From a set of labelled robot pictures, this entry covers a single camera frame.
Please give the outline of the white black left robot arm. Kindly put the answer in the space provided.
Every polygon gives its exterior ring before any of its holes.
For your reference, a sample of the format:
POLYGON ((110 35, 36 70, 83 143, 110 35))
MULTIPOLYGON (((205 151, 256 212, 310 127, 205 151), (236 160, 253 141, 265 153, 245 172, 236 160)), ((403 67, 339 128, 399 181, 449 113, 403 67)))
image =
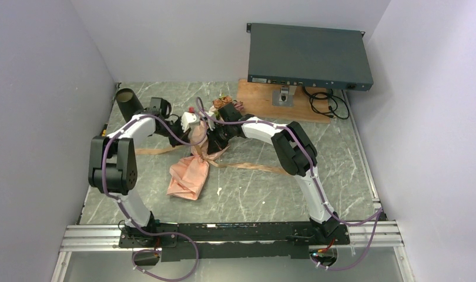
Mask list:
POLYGON ((163 98, 151 98, 149 107, 128 109, 128 121, 107 136, 95 136, 90 143, 88 182, 114 200, 135 230, 134 238, 144 247, 158 237, 158 221, 135 190, 138 179, 136 145, 152 135, 168 138, 171 146, 189 144, 189 131, 180 118, 169 120, 171 104, 163 98))

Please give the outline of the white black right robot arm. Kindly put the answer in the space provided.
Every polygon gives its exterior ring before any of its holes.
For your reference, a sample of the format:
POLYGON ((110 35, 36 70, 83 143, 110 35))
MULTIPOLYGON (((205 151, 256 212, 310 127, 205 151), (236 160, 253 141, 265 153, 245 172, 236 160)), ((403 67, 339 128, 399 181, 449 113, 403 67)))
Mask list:
POLYGON ((243 116, 234 106, 218 110, 222 120, 205 114, 208 154, 223 150, 234 137, 255 139, 273 146, 283 170, 294 177, 307 203, 313 237, 320 244, 334 238, 340 222, 328 202, 317 168, 317 150, 298 122, 268 122, 251 114, 243 116))

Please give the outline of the brown ribbon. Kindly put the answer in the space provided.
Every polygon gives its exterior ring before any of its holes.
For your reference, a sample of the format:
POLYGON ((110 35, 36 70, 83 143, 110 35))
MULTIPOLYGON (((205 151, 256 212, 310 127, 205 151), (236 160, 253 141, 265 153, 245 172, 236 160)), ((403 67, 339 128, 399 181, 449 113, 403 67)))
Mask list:
MULTIPOLYGON (((163 149, 150 149, 150 148, 140 148, 140 149, 135 149, 135 153, 137 155, 162 155, 168 152, 172 152, 174 150, 178 150, 183 148, 184 146, 176 146, 176 147, 166 147, 163 149)), ((248 163, 248 162, 242 162, 242 163, 216 163, 213 160, 206 159, 206 161, 217 168, 225 168, 225 167, 233 167, 233 168, 238 168, 238 169, 248 169, 248 170, 260 170, 263 172, 271 172, 271 173, 277 173, 277 174, 282 174, 282 175, 289 175, 283 168, 281 167, 273 167, 273 166, 266 166, 266 165, 260 165, 260 164, 254 164, 254 163, 248 163)))

